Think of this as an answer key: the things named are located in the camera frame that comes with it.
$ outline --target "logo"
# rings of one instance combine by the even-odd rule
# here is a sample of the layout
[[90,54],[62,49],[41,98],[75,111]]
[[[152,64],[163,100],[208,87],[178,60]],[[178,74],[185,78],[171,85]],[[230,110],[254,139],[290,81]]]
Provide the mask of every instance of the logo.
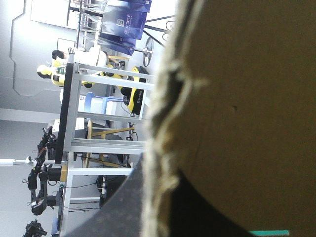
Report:
[[125,21],[124,21],[124,20],[122,20],[122,19],[118,19],[118,20],[117,20],[117,26],[122,26],[122,27],[124,27],[124,25],[125,25]]

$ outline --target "teal object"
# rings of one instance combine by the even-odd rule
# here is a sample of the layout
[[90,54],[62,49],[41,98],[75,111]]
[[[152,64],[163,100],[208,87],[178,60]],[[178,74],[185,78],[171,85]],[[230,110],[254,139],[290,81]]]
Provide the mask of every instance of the teal object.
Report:
[[63,68],[63,67],[57,68],[57,73],[64,75],[65,74],[65,68]]
[[289,236],[290,231],[250,231],[255,236]]

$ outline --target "blue chair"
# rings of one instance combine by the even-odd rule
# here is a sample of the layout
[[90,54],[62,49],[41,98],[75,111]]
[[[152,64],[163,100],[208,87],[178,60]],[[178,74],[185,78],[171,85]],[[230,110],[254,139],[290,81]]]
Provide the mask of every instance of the blue chair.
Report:
[[95,112],[95,109],[98,108],[98,114],[105,114],[107,103],[110,101],[123,102],[123,99],[116,97],[95,96],[94,93],[89,92],[85,96],[84,111],[88,113],[93,113]]

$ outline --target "metal frame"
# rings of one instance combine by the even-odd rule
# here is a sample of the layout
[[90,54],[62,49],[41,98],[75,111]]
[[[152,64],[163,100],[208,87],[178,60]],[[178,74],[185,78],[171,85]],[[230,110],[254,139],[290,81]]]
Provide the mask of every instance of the metal frame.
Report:
[[[154,85],[151,83],[135,82],[126,79],[114,79],[110,77],[82,75],[82,69],[91,69],[96,71],[103,71],[115,73],[122,76],[138,76],[148,80],[155,79],[154,76],[148,74],[137,74],[134,72],[117,70],[105,67],[96,67],[91,65],[84,65],[79,63],[67,63],[65,84],[64,84],[64,98],[60,114],[60,124],[58,133],[58,148],[55,157],[55,163],[61,163],[68,159],[68,173],[66,180],[66,187],[72,187],[74,176],[81,175],[129,175],[132,168],[74,168],[74,152],[87,153],[108,153],[108,154],[141,154],[145,151],[145,142],[141,141],[117,141],[117,140],[96,140],[96,139],[75,139],[75,126],[77,117],[84,117],[90,119],[101,120],[115,120],[132,123],[142,123],[142,113],[145,104],[148,104],[146,98],[146,91],[153,90]],[[78,112],[79,96],[81,81],[87,80],[95,83],[119,85],[125,87],[135,87],[143,89],[143,101],[141,114],[139,118],[93,114],[87,112]],[[71,197],[72,189],[65,188],[64,206],[69,206],[72,202],[80,202],[86,200],[99,200],[99,197]],[[59,236],[62,237],[66,233],[67,220],[69,215],[68,209],[63,210],[63,221]]]
[[[100,197],[71,197],[74,176],[81,175],[130,175],[133,169],[131,168],[74,168],[74,153],[69,152],[68,154],[68,174],[66,181],[66,188],[64,192],[64,206],[69,207],[73,202],[84,202],[87,200],[100,200]],[[70,209],[63,210],[63,219],[59,236],[65,236],[68,223],[68,215]]]
[[[60,115],[60,128],[58,133],[58,149],[55,158],[55,163],[61,163],[62,156],[65,152],[100,152],[100,153],[115,153],[115,154],[141,154],[145,151],[145,144],[138,141],[109,141],[102,140],[102,142],[96,142],[95,140],[81,140],[75,141],[75,126],[77,117],[84,117],[90,119],[101,120],[114,120],[123,122],[140,123],[142,122],[142,116],[145,104],[148,104],[146,98],[146,91],[153,90],[154,84],[136,82],[126,79],[115,79],[111,77],[100,77],[91,75],[82,75],[79,72],[82,69],[91,69],[96,71],[103,71],[108,73],[115,73],[122,76],[137,76],[149,79],[155,79],[156,77],[148,74],[138,74],[130,71],[118,70],[106,67],[97,67],[92,65],[80,64],[80,63],[68,63],[66,67],[65,86],[64,86],[64,99],[62,103],[62,110]],[[102,83],[108,85],[118,85],[137,89],[143,89],[143,101],[141,107],[141,113],[139,118],[115,116],[115,115],[102,115],[86,112],[78,112],[78,103],[80,96],[81,81],[90,81],[95,83]]]
[[[74,10],[74,11],[78,11],[80,13],[83,13],[87,18],[91,19],[93,22],[97,23],[98,26],[97,26],[97,29],[98,30],[101,30],[101,25],[102,25],[102,19],[99,19],[99,17],[103,18],[103,13],[102,11],[99,11],[99,12],[96,12],[95,9],[97,8],[93,8],[94,10],[93,11],[88,11],[88,10],[83,10],[80,8],[75,8],[75,7],[70,7],[71,10]],[[170,16],[165,16],[165,17],[160,17],[160,18],[155,18],[155,19],[150,19],[150,20],[147,20],[145,21],[145,23],[148,23],[148,22],[155,22],[155,21],[160,21],[160,20],[164,20],[164,19],[169,19],[169,18],[173,18],[175,17],[176,15],[170,15]],[[154,27],[154,26],[149,26],[149,25],[146,25],[144,26],[144,28],[147,28],[147,29],[150,29],[150,30],[153,30],[153,31],[157,31],[157,32],[163,32],[164,34],[169,34],[171,32],[171,30],[169,29],[162,29],[162,28],[158,28],[158,27]],[[144,30],[144,33],[146,35],[148,35],[150,38],[152,38],[155,42],[157,42],[158,44],[160,44],[162,47],[165,47],[165,45],[158,39],[156,39],[154,36],[152,36],[151,34],[149,34],[146,30]]]

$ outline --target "blue bag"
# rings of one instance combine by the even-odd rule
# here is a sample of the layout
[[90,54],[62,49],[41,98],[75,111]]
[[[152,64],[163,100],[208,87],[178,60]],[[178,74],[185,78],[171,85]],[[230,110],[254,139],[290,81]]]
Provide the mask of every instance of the blue bag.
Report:
[[127,7],[134,11],[149,12],[150,7],[152,6],[152,2],[150,1],[149,3],[139,3],[133,1],[111,0],[108,2],[108,5]]
[[105,33],[101,33],[99,39],[100,45],[130,56],[133,54],[136,45],[136,39],[112,36]]
[[131,10],[128,7],[107,5],[102,18],[102,32],[140,40],[146,17],[146,12]]

